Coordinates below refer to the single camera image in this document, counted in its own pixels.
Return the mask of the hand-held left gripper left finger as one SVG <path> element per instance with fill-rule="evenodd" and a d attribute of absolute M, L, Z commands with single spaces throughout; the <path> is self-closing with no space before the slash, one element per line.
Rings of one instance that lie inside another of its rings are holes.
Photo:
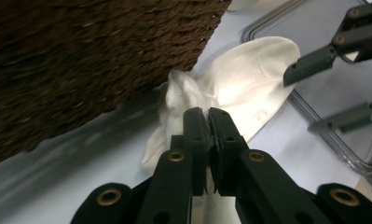
<path fill-rule="evenodd" d="M 211 134 L 206 118 L 199 107 L 188 109 L 183 115 L 183 133 L 171 139 L 171 149 L 182 149 L 192 158 L 192 193 L 201 196 L 206 191 L 207 154 Z"/>

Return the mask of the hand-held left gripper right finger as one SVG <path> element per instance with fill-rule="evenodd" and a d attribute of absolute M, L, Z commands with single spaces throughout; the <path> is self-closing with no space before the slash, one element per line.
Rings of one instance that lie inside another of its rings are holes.
<path fill-rule="evenodd" d="M 227 111 L 211 107 L 209 126 L 214 140 L 210 152 L 214 191 L 221 196 L 235 196 L 240 155 L 246 143 Z"/>

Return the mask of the white sock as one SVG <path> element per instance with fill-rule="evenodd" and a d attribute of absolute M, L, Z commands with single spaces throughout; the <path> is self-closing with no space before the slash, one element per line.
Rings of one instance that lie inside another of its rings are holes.
<path fill-rule="evenodd" d="M 250 141 L 278 112 L 294 85 L 282 78 L 300 57 L 295 42 L 268 36 L 243 43 L 213 60 L 198 78 L 172 70 L 159 99 L 160 125 L 149 137 L 141 166 L 153 173 L 171 138 L 183 132 L 183 115 L 193 107 L 227 111 L 239 133 Z"/>

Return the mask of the brown wicker basket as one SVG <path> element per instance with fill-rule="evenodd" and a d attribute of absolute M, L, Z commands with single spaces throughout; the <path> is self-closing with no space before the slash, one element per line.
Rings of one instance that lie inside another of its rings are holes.
<path fill-rule="evenodd" d="M 189 71 L 232 0 L 0 0 L 0 162 Z"/>

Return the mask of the clear plastic lid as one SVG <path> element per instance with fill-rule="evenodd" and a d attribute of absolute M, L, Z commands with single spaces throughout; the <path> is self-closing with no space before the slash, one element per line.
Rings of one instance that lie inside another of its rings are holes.
<path fill-rule="evenodd" d="M 367 0 L 287 0 L 245 27 L 241 41 L 283 36 L 298 45 L 301 58 L 332 46 L 332 38 L 346 12 L 364 4 L 370 3 Z M 372 103 L 372 59 L 347 63 L 337 56 L 330 69 L 294 85 L 289 100 L 310 126 L 353 106 Z M 348 133 L 313 134 L 356 173 L 372 178 L 372 123 Z"/>

